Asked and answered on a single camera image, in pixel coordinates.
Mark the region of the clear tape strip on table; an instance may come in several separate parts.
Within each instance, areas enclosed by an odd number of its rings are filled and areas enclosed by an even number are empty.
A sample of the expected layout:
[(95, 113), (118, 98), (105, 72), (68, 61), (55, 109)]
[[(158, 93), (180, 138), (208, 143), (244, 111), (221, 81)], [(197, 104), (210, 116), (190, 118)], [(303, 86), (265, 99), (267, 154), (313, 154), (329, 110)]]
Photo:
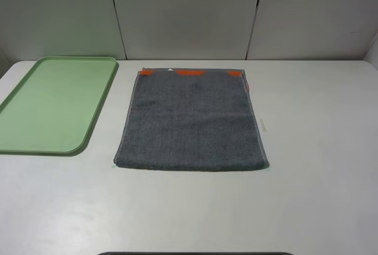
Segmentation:
[(259, 119), (259, 122), (260, 122), (260, 126), (262, 128), (262, 132), (267, 132), (268, 130), (267, 130), (266, 126), (265, 126), (265, 123), (264, 123), (263, 119)]

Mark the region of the green plastic tray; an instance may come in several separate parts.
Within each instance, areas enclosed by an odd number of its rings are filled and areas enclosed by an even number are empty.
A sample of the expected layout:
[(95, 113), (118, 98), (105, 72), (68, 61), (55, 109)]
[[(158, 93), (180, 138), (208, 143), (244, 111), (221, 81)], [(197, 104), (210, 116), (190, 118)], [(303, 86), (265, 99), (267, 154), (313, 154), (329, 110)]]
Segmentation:
[(78, 153), (89, 141), (117, 69), (112, 57), (39, 59), (1, 103), (1, 153)]

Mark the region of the grey towel with orange pattern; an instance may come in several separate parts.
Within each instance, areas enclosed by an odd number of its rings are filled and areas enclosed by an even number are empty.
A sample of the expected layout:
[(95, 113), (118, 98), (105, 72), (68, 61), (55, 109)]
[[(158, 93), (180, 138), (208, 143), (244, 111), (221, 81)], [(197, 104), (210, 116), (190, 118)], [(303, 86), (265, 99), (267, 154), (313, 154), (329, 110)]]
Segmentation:
[(114, 163), (161, 171), (268, 168), (245, 71), (139, 71)]

